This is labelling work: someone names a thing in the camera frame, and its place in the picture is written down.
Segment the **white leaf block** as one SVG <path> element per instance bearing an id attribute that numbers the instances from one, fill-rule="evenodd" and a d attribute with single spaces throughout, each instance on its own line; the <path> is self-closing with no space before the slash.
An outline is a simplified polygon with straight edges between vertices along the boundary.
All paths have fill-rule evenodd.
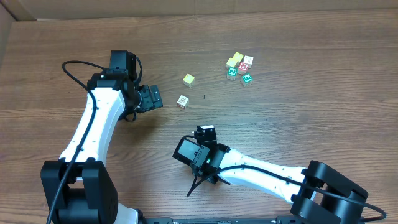
<path id="1" fill-rule="evenodd" d="M 179 99 L 177 100 L 177 106 L 183 109 L 186 109 L 189 104 L 189 98 L 183 95 L 180 95 Z"/>

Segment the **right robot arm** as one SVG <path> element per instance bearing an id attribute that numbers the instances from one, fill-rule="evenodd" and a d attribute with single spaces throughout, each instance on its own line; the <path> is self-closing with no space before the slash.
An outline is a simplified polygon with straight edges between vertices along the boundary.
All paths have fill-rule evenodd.
<path id="1" fill-rule="evenodd" d="M 260 161 L 219 143 L 214 126 L 198 126 L 183 136 L 173 157 L 201 181 L 251 187 L 286 201 L 303 223 L 365 221 L 368 192 L 322 162 L 291 167 Z"/>

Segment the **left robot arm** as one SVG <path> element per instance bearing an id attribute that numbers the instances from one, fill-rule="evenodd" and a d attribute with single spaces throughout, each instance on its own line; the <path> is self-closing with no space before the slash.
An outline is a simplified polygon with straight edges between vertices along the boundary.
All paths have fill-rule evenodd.
<path id="1" fill-rule="evenodd" d="M 127 50 L 114 50 L 82 87 L 87 101 L 67 148 L 44 162 L 40 178 L 47 223 L 142 223 L 142 213 L 121 204 L 105 168 L 109 144 L 120 120 L 163 106 L 157 85 L 141 85 L 142 64 Z"/>

